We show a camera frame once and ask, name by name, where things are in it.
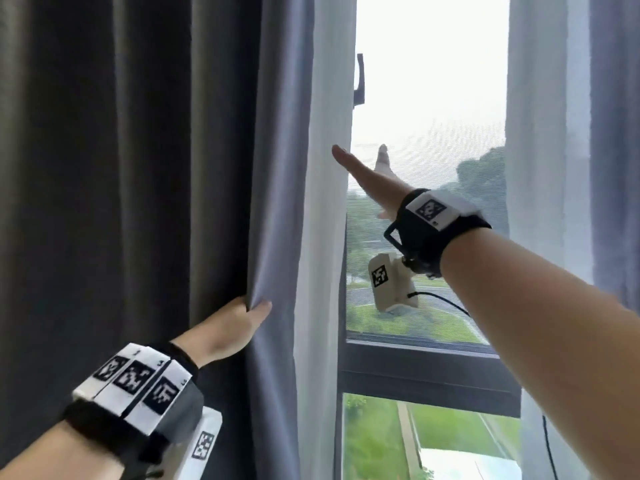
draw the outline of road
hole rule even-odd
[[[450,288],[439,287],[439,286],[429,287],[429,286],[421,285],[419,287],[419,291],[427,291],[429,293],[440,295],[441,297],[452,301],[456,305],[462,306],[462,302],[460,302],[459,298],[456,296],[455,293],[453,293],[453,291]],[[420,306],[425,306],[425,304],[427,304],[428,306],[431,306],[436,310],[441,310],[443,312],[461,315],[461,318],[465,320],[465,322],[467,323],[467,326],[469,327],[469,330],[476,336],[476,338],[478,338],[478,340],[480,340],[483,344],[488,344],[487,340],[484,338],[484,335],[482,334],[482,332],[480,332],[480,329],[478,329],[476,323],[473,320],[471,320],[471,318],[465,315],[462,315],[460,311],[455,309],[450,304],[434,296],[428,296],[428,295],[421,296],[420,300],[421,300]],[[364,305],[373,305],[374,303],[375,301],[373,298],[373,290],[369,286],[367,286],[366,288],[356,288],[356,289],[347,290],[348,305],[364,306]]]

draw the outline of window handle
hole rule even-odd
[[[358,88],[353,92],[353,107],[364,104],[364,57],[358,54]]]

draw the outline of hand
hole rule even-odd
[[[400,204],[413,188],[396,177],[390,168],[384,173],[381,169],[374,171],[336,144],[333,145],[331,153],[333,158],[356,179],[362,190],[385,209],[385,217],[395,220]]]
[[[247,311],[244,296],[241,296],[172,342],[200,368],[240,352],[251,341],[270,311],[271,303],[268,301]]]

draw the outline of qr-like code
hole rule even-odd
[[[173,400],[178,396],[180,390],[166,377],[161,377],[151,392],[145,397],[145,403],[151,410],[162,416],[171,406]]]
[[[387,274],[387,268],[384,264],[371,272],[371,282],[373,283],[373,288],[377,288],[388,281],[389,276]]]
[[[444,209],[446,209],[446,206],[444,206],[437,200],[430,199],[424,204],[422,204],[421,207],[418,207],[415,213],[418,214],[420,217],[423,217],[427,221],[432,221]]]
[[[98,369],[93,377],[98,379],[99,381],[107,382],[117,373],[117,371],[121,370],[124,364],[126,364],[128,361],[129,360],[125,357],[116,355],[114,358],[104,364],[100,369]]]
[[[131,395],[138,393],[140,388],[147,383],[155,371],[148,365],[134,360],[113,381],[113,383]]]
[[[214,439],[214,435],[203,431],[198,438],[198,443],[196,444],[196,448],[193,450],[191,457],[196,460],[206,460],[209,456],[209,451],[211,451],[211,447],[213,446]]]

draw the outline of white plastic casing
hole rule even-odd
[[[407,297],[415,291],[413,276],[402,259],[394,254],[382,253],[369,261],[369,279],[376,308],[391,314],[400,313],[407,306],[418,308],[418,297]]]
[[[169,448],[162,465],[151,467],[149,471],[164,470],[163,480],[200,480],[221,426],[222,414],[204,407],[191,439]]]

